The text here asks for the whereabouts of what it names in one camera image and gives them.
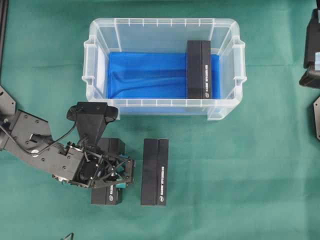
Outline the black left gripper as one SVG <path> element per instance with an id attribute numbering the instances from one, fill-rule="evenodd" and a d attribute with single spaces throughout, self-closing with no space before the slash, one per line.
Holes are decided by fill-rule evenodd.
<path id="1" fill-rule="evenodd" d="M 125 189 L 134 182 L 136 163 L 128 155 L 114 154 L 96 147 L 82 145 L 83 157 L 73 179 L 53 174 L 59 182 L 80 188 L 99 189 L 114 185 Z"/>

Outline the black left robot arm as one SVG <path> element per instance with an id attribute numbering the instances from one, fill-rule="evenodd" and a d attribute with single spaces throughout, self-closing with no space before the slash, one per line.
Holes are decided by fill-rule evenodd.
<path id="1" fill-rule="evenodd" d="M 62 183 L 87 189 L 127 187 L 134 182 L 135 161 L 111 152 L 102 137 L 118 113 L 106 102 L 71 106 L 66 117 L 73 126 L 61 139 L 77 130 L 79 141 L 63 145 L 59 139 L 53 140 L 46 120 L 17 110 L 13 116 L 1 119 L 0 148 Z"/>

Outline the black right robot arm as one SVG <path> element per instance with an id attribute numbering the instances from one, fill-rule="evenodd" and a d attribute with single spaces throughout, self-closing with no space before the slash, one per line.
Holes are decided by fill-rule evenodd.
<path id="1" fill-rule="evenodd" d="M 320 71 L 315 69 L 316 53 L 320 52 L 320 21 L 319 8 L 312 11 L 306 28 L 303 68 L 306 69 L 299 84 L 303 87 L 319 89 Z"/>

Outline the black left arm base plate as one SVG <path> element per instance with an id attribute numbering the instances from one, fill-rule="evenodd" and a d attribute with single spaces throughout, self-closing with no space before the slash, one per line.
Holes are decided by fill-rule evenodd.
<path id="1" fill-rule="evenodd" d="M 3 115 L 8 115 L 10 113 L 10 105 L 11 105 L 11 101 L 10 101 L 9 95 L 1 86 L 0 87 L 0 112 Z"/>

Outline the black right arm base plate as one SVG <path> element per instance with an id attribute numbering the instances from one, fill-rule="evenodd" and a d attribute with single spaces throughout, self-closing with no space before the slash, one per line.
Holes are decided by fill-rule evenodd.
<path id="1" fill-rule="evenodd" d="M 320 141 L 320 97 L 313 103 L 316 138 Z"/>

